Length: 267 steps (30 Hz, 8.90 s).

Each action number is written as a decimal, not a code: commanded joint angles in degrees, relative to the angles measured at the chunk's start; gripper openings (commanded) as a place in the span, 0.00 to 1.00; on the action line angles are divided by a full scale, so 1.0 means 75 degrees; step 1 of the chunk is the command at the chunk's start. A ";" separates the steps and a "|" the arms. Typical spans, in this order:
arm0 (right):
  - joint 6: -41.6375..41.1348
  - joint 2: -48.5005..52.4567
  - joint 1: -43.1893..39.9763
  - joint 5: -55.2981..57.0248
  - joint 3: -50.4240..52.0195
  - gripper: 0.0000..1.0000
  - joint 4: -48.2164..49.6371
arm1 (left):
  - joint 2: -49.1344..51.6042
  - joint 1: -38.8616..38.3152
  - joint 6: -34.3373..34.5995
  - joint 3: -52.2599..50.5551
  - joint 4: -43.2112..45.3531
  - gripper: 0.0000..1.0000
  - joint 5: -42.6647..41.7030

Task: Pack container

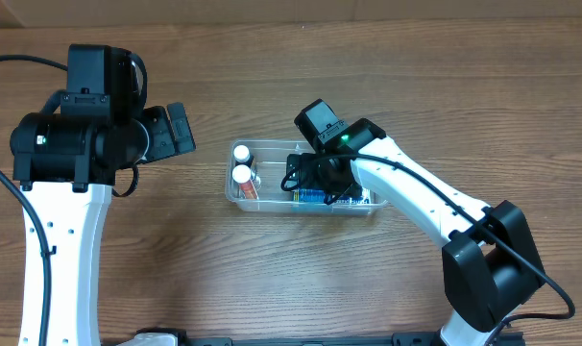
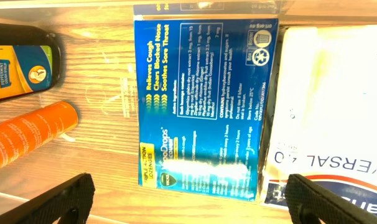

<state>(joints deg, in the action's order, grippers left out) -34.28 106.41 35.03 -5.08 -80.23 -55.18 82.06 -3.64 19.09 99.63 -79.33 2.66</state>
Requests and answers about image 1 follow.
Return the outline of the blue VapoDrops lozenge box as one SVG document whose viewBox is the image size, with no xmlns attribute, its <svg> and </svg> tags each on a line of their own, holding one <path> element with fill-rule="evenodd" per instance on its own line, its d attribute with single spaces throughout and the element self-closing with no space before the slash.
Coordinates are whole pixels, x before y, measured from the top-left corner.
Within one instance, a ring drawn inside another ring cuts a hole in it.
<svg viewBox="0 0 582 346">
<path fill-rule="evenodd" d="M 334 196 L 320 189 L 299 188 L 293 191 L 293 200 L 296 202 L 328 205 L 334 203 Z"/>
</svg>

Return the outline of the white Hansaplast plaster box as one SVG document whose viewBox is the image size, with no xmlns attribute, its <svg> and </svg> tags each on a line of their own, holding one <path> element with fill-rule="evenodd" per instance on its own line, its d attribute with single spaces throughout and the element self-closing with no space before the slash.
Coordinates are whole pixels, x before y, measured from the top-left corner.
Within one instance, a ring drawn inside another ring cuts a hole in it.
<svg viewBox="0 0 582 346">
<path fill-rule="evenodd" d="M 341 195 L 337 200 L 333 202 L 333 204 L 336 206 L 340 205 L 347 207 L 366 205 L 371 203 L 372 201 L 371 195 L 372 192 L 369 189 L 366 188 L 356 189 L 353 192 L 353 195 L 351 194 Z"/>
</svg>

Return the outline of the dark tube with white cap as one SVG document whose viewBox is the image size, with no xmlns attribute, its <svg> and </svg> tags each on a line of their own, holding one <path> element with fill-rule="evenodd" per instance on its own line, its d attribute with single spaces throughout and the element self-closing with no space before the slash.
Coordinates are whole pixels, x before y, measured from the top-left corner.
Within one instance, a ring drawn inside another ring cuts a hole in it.
<svg viewBox="0 0 582 346">
<path fill-rule="evenodd" d="M 237 145 L 233 148 L 232 156 L 235 165 L 247 165 L 251 167 L 254 162 L 254 155 L 246 145 Z"/>
</svg>

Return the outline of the orange tube with white cap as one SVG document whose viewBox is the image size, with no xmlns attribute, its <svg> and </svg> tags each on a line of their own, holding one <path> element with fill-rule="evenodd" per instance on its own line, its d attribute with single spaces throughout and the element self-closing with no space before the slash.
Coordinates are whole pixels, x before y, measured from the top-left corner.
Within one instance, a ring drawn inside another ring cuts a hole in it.
<svg viewBox="0 0 582 346">
<path fill-rule="evenodd" d="M 258 194 L 253 180 L 253 170 L 245 165 L 236 165 L 231 171 L 232 179 L 238 184 L 244 197 L 249 200 L 257 200 Z"/>
</svg>

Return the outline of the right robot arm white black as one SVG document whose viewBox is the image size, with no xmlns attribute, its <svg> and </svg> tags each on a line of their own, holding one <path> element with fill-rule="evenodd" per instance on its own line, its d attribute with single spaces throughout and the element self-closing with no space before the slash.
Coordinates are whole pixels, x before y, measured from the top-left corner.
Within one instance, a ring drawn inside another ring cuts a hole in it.
<svg viewBox="0 0 582 346">
<path fill-rule="evenodd" d="M 527 220 L 514 204 L 492 207 L 405 155 L 366 118 L 339 119 L 318 99 L 294 123 L 313 151 L 287 170 L 284 190 L 320 189 L 333 204 L 368 189 L 406 215 L 442 253 L 453 313 L 436 345 L 494 345 L 505 320 L 543 285 L 543 265 Z"/>
</svg>

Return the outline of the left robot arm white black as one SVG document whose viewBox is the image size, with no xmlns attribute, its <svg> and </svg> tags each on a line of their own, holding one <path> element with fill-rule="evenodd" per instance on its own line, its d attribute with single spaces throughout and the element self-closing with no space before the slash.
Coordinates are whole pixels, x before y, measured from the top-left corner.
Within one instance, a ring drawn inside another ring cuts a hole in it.
<svg viewBox="0 0 582 346">
<path fill-rule="evenodd" d="M 23 345 L 96 345 L 100 247 L 120 170 L 194 151 L 180 103 L 148 107 L 142 59 L 73 44 L 65 88 L 13 130 L 27 204 Z"/>
</svg>

